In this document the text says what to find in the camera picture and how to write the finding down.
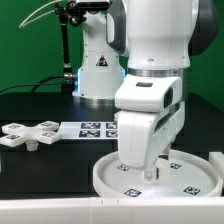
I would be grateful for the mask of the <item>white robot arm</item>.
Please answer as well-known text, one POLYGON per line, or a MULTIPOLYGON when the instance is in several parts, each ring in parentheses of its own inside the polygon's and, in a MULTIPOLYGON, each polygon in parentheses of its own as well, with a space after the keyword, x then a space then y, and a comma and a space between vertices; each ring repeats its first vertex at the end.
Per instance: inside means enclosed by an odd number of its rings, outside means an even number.
POLYGON ((99 75, 100 43, 87 30, 90 56, 77 95, 90 102, 114 97, 118 159, 146 179, 169 175, 170 145, 185 119, 183 72, 217 32, 213 0, 116 0, 106 14, 106 42, 128 57, 128 70, 112 88, 99 75))

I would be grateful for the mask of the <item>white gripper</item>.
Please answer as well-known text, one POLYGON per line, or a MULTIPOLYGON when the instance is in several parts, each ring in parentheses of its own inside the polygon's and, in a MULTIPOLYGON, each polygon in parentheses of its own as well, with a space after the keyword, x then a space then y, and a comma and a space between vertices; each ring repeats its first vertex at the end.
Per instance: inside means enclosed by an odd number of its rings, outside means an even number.
POLYGON ((158 156, 169 159, 172 142, 184 124, 182 79, 128 74, 115 95, 115 107, 120 161, 145 170, 144 179, 155 182, 153 163, 158 156))

